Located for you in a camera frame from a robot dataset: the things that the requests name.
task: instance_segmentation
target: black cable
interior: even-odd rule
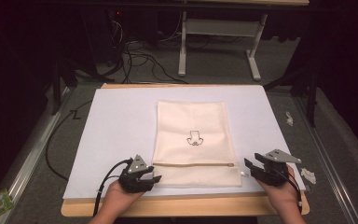
[[[48,137],[48,141],[46,143],[46,149],[45,149],[45,158],[46,158],[46,163],[48,164],[48,168],[51,170],[51,172],[53,172],[55,175],[57,175],[58,177],[68,181],[68,177],[60,174],[59,172],[57,172],[50,164],[50,161],[48,159],[48,150],[49,150],[49,146],[50,146],[50,142],[51,142],[51,139],[52,137],[54,136],[54,134],[57,132],[57,130],[63,125],[63,123],[72,115],[74,114],[75,112],[77,112],[78,109],[80,109],[81,107],[83,107],[84,105],[87,105],[89,103],[91,103],[92,100],[90,101],[87,101],[86,103],[78,106],[75,110],[71,110],[70,113],[68,115],[65,116],[65,118],[63,118],[61,120],[61,122],[54,128],[54,130],[51,132],[50,136]]]
[[[115,79],[114,78],[109,78],[107,76],[110,76],[112,74],[114,74],[116,71],[118,71],[122,64],[123,64],[123,59],[120,57],[117,61],[117,65],[111,69],[110,71],[104,73],[104,74],[99,74],[98,72],[94,71],[96,70],[96,68],[88,68],[87,66],[85,65],[82,65],[80,63],[77,63],[71,59],[68,59],[68,58],[63,58],[67,64],[71,67],[71,69],[73,69],[74,71],[75,70],[81,70],[83,71],[84,73],[86,73],[87,75],[91,76],[91,77],[94,77],[102,82],[107,82],[107,83],[112,83],[112,82],[115,82]]]
[[[178,20],[178,23],[176,24],[176,29],[173,31],[172,35],[170,35],[170,37],[168,37],[168,38],[160,39],[158,42],[164,43],[165,41],[169,41],[169,40],[172,40],[172,39],[175,39],[175,38],[181,36],[182,34],[179,34],[179,35],[177,34],[181,23],[182,23],[182,12],[179,12],[179,20]]]
[[[131,44],[136,44],[136,43],[142,43],[142,45],[140,47],[137,47],[136,49],[131,49],[131,50],[139,50],[139,49],[143,49],[145,47],[145,43],[146,41],[138,41],[138,40],[134,40],[134,41],[130,41],[127,42],[128,48],[127,50],[130,50],[130,45]]]
[[[160,63],[156,60],[156,58],[154,58],[154,57],[153,57],[152,55],[150,55],[150,54],[146,54],[146,53],[143,53],[143,52],[141,52],[141,51],[135,51],[135,52],[133,52],[133,53],[131,54],[131,56],[132,56],[132,58],[138,58],[138,57],[139,57],[139,58],[145,58],[145,62],[144,62],[144,63],[141,63],[140,65],[143,65],[143,64],[145,64],[145,63],[148,62],[148,61],[152,62],[152,63],[153,63],[153,66],[152,66],[152,74],[153,74],[153,76],[154,76],[156,79],[158,79],[158,80],[160,80],[160,81],[163,81],[163,82],[175,81],[175,82],[180,82],[180,83],[188,84],[186,81],[184,81],[184,80],[182,80],[182,79],[178,79],[178,78],[175,78],[175,77],[170,76],[170,75],[166,72],[164,66],[162,66],[162,64],[160,64]],[[158,65],[158,66],[161,68],[161,70],[162,70],[162,72],[164,73],[164,75],[165,75],[166,77],[169,77],[170,80],[156,77],[156,75],[155,75],[155,73],[154,73],[155,65]]]
[[[101,81],[104,81],[104,82],[112,82],[112,81],[115,81],[114,79],[111,79],[111,78],[108,78],[108,76],[114,74],[115,72],[117,72],[122,66],[124,65],[124,60],[123,58],[120,56],[117,60],[117,63],[115,63],[115,67],[110,69],[109,71],[103,73],[103,74],[98,74],[98,73],[95,73],[93,71],[90,71],[90,70],[85,70],[84,68],[80,68],[80,70],[84,70],[83,72],[85,72],[87,74],[87,76],[82,76],[78,73],[76,73],[76,76],[77,77],[81,77],[81,78],[84,78],[84,79],[99,79]]]
[[[167,46],[167,47],[176,47],[181,45],[182,41],[181,39],[179,39],[178,37],[181,37],[180,35],[175,36],[171,39],[166,39],[166,40],[159,40],[159,44]]]
[[[287,74],[287,75],[285,75],[283,77],[280,77],[280,78],[278,78],[276,80],[271,81],[270,83],[264,85],[263,88],[264,88],[265,91],[269,91],[274,87],[282,85],[284,82],[295,80],[296,78],[301,76],[305,71],[306,71],[305,68],[299,68],[298,70],[296,70],[293,73]]]
[[[125,78],[124,78],[124,80],[121,82],[121,84],[131,83],[131,81],[130,81],[130,72],[131,72],[131,69],[132,69],[132,57],[131,57],[131,54],[130,54],[130,51],[129,51],[129,44],[127,45],[126,49],[127,49],[127,52],[125,52],[125,53],[127,53],[127,54],[129,55],[129,57],[130,57],[130,58],[129,58],[129,60],[130,60],[130,62],[129,62],[130,68],[129,68],[128,73],[126,73],[126,69],[125,69],[125,66],[124,66],[124,64],[123,64],[123,72],[124,72]]]
[[[275,171],[278,175],[281,175],[295,190],[296,190],[296,194],[297,194],[297,207],[298,210],[301,214],[302,212],[302,200],[301,200],[301,191],[300,191],[300,187],[297,184],[297,181],[295,179],[294,176],[292,176],[291,174],[289,174],[296,182],[296,185],[293,183],[292,180],[290,180],[290,178],[287,178],[285,175],[281,174],[281,172],[277,171],[276,169],[272,169],[273,171]]]
[[[94,205],[94,213],[93,213],[93,217],[95,217],[98,213],[98,208],[100,206],[100,200],[101,200],[101,195],[103,194],[103,188],[104,188],[104,183],[106,182],[107,179],[111,178],[112,176],[110,176],[110,174],[121,164],[127,163],[129,164],[131,162],[131,160],[124,160],[124,161],[120,161],[118,164],[116,164],[114,167],[112,167],[112,169],[110,169],[110,171],[107,173],[107,175],[105,176],[105,178],[103,179],[103,182],[101,183],[100,188],[98,189],[98,194],[97,194],[97,198],[95,199],[95,205]]]
[[[213,41],[213,43],[232,44],[232,43],[235,43],[235,42],[239,42],[239,41],[243,40],[246,37],[245,36],[229,36],[229,37],[225,37],[225,36],[221,36],[221,35],[212,35],[210,38]]]
[[[203,49],[206,46],[208,46],[208,44],[210,44],[211,42],[211,38],[206,38],[206,43],[204,43],[202,46],[200,47],[191,47],[190,45],[188,45],[188,43],[186,42],[186,47],[190,48],[190,49]]]

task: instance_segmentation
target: white paper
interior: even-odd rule
[[[316,184],[315,173],[308,171],[306,168],[301,168],[301,175],[308,179],[310,183]]]
[[[95,198],[107,172],[119,161],[142,156],[151,164],[157,134],[158,101],[218,102],[227,106],[228,127],[239,161],[255,160],[255,153],[266,154],[278,148],[290,153],[263,87],[169,87],[97,90],[81,137],[64,199]],[[305,189],[295,168],[296,181]],[[112,175],[119,175],[125,165]],[[241,169],[250,171],[241,162]],[[105,189],[114,178],[105,183]],[[240,188],[156,188],[145,196],[260,192],[251,176],[242,177]]]

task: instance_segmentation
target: table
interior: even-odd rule
[[[237,4],[262,4],[262,5],[289,5],[307,6],[308,0],[185,0],[187,2],[218,2],[218,3],[237,3]],[[255,62],[255,52],[263,34],[268,14],[262,14],[260,21],[217,21],[204,19],[188,19],[186,11],[182,13],[182,42],[179,55],[179,77],[186,75],[186,35],[231,35],[247,36],[254,39],[251,49],[246,50],[246,57],[251,68],[254,81],[261,79],[260,73]]]
[[[107,88],[161,88],[179,85],[105,85]],[[302,192],[303,214],[310,211],[308,201]],[[66,217],[92,216],[93,199],[65,199],[62,214]],[[273,215],[265,194],[229,193],[214,195],[172,195],[143,197],[138,200],[123,217],[191,217],[191,216],[262,216]]]

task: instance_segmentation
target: small white object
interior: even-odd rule
[[[244,171],[241,171],[241,176],[249,177],[249,174],[248,174],[248,173],[245,173]]]
[[[315,173],[308,171],[305,168],[301,168],[301,175],[303,175],[306,179],[308,179],[310,183],[316,184]]]
[[[293,126],[293,118],[290,115],[289,111],[286,111],[286,117],[287,117],[286,123],[289,124],[290,126]]]

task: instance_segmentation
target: zipper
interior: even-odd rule
[[[190,164],[170,164],[170,163],[160,163],[155,162],[153,165],[156,166],[166,166],[166,167],[193,167],[193,166],[227,166],[227,167],[234,167],[234,163],[227,162],[227,163],[190,163]]]

